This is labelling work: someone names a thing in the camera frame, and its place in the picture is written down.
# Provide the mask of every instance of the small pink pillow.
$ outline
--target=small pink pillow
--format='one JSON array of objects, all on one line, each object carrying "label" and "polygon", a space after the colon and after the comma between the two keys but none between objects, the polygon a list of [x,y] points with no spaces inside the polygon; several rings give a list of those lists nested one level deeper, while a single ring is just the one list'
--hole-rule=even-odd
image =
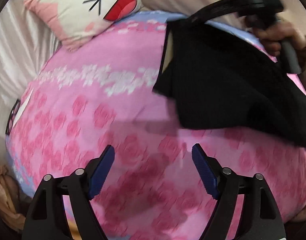
[{"label": "small pink pillow", "polygon": [[140,9],[141,0],[24,0],[61,40],[74,51],[101,34],[116,20]]}]

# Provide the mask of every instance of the black frame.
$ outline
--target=black frame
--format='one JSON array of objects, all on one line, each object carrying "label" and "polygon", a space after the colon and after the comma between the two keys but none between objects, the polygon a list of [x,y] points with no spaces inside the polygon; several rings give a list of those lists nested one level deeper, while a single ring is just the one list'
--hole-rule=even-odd
[{"label": "black frame", "polygon": [[11,112],[9,113],[9,117],[8,117],[8,121],[7,121],[7,126],[6,126],[6,131],[5,131],[5,134],[8,135],[8,136],[10,135],[11,130],[12,130],[12,129],[9,128],[10,122],[11,122],[11,120],[12,120],[12,122],[14,121],[13,117],[16,116],[16,114],[17,114],[17,112],[18,112],[18,110],[20,108],[20,105],[21,105],[21,100],[17,99],[16,103],[14,104],[14,106],[13,106],[13,108],[11,110]]}]

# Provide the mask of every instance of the cartoon character print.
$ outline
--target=cartoon character print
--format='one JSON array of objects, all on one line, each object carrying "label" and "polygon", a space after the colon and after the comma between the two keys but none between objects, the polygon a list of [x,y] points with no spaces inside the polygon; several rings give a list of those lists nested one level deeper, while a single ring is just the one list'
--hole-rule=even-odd
[{"label": "cartoon character print", "polygon": [[40,3],[57,7],[53,11],[57,12],[59,25],[68,37],[72,37],[76,30],[84,30],[82,36],[97,35],[141,5],[139,0],[40,0]]}]

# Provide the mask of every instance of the metal screw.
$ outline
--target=metal screw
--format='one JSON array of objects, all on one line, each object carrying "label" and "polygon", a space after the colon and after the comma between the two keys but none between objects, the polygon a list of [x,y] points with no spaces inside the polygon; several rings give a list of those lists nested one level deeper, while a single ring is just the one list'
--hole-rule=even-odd
[{"label": "metal screw", "polygon": [[231,169],[230,168],[224,168],[223,170],[223,173],[226,174],[226,175],[230,175],[232,173]]},{"label": "metal screw", "polygon": [[75,171],[75,174],[78,176],[82,175],[83,173],[84,173],[84,169],[78,169]]},{"label": "metal screw", "polygon": [[255,175],[255,177],[258,179],[258,180],[263,180],[263,175],[262,174],[260,174],[260,173],[257,173],[256,175]]},{"label": "metal screw", "polygon": [[52,175],[50,175],[50,174],[47,174],[47,175],[44,176],[45,181],[49,181],[51,178],[52,178]]}]

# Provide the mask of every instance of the black clamp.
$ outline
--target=black clamp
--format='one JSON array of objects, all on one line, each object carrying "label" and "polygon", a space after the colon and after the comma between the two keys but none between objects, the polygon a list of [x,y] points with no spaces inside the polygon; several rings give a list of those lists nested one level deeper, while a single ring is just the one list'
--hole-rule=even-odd
[{"label": "black clamp", "polygon": [[[72,240],[63,195],[69,195],[77,228],[83,240],[107,240],[90,200],[98,195],[114,161],[114,148],[107,146],[100,158],[70,176],[45,175],[29,207],[22,240]],[[238,194],[244,203],[237,240],[283,240],[285,231],[274,197],[261,174],[239,176],[208,157],[199,144],[192,149],[193,162],[208,194],[217,200],[200,240],[225,240]]]}]

